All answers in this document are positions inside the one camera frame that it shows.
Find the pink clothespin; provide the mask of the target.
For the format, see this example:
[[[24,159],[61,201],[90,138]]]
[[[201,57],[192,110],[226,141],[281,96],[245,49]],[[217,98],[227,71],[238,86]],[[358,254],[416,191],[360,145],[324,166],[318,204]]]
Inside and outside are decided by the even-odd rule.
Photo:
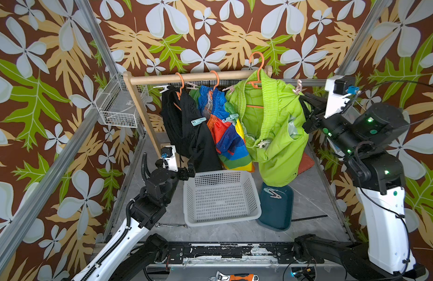
[[[296,81],[296,87],[295,87],[295,89],[293,89],[293,92],[294,92],[296,95],[304,95],[305,90],[306,90],[306,88],[303,87],[303,82],[302,82],[302,80],[298,79],[298,80]]]

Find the lime green shorts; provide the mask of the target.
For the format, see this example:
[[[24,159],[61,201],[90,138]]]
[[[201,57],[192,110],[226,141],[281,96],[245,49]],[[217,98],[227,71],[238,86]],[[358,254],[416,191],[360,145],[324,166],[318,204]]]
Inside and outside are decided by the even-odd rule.
[[[264,70],[226,93],[226,107],[242,124],[246,147],[266,185],[283,187],[298,176],[309,135],[294,86]]]

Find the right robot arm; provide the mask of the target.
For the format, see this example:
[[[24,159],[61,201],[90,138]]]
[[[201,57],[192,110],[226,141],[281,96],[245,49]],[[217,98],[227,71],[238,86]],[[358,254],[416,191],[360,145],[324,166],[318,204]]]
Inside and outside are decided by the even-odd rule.
[[[300,96],[304,129],[321,130],[344,153],[367,221],[368,243],[337,242],[306,234],[295,239],[296,259],[335,262],[359,281],[403,281],[426,272],[410,248],[405,219],[404,167],[386,147],[408,127],[400,109],[376,103],[354,122],[341,113],[325,117],[327,101]]]

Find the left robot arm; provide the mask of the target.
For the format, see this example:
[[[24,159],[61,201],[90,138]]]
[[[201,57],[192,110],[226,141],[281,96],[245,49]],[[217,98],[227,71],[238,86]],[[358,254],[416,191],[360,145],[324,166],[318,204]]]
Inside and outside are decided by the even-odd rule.
[[[166,213],[180,181],[195,176],[193,166],[178,167],[175,146],[161,149],[156,169],[147,169],[147,155],[142,156],[145,183],[139,195],[126,206],[126,218],[99,254],[73,279],[75,281],[129,281],[140,271],[167,257],[168,242],[149,231]]]

